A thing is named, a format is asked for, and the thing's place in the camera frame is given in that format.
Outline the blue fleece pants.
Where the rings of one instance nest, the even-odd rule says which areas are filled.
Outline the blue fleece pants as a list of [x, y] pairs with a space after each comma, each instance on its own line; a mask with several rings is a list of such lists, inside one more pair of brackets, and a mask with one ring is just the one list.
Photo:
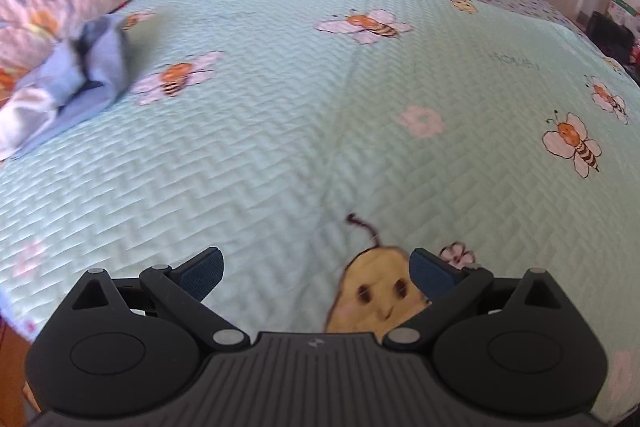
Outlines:
[[24, 156], [119, 101], [161, 36], [160, 16], [142, 12], [136, 22], [99, 16], [59, 41], [1, 107], [1, 159]]

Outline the black chair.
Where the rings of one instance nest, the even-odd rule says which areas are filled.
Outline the black chair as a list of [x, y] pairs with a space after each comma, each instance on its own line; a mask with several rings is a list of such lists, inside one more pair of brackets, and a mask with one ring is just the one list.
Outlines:
[[632, 59], [636, 39], [626, 26], [619, 25], [611, 17], [594, 11], [588, 20], [586, 36], [607, 58], [622, 66], [635, 83], [639, 83], [639, 65]]

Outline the green quilted bee bedspread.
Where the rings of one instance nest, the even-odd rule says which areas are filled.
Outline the green quilted bee bedspread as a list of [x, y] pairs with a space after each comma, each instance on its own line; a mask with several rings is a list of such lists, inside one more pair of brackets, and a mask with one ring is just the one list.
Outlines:
[[209, 306], [320, 329], [387, 244], [549, 270], [639, 407], [639, 89], [561, 25], [474, 0], [131, 0], [137, 90], [1, 167], [1, 309], [28, 338], [80, 274], [215, 245]]

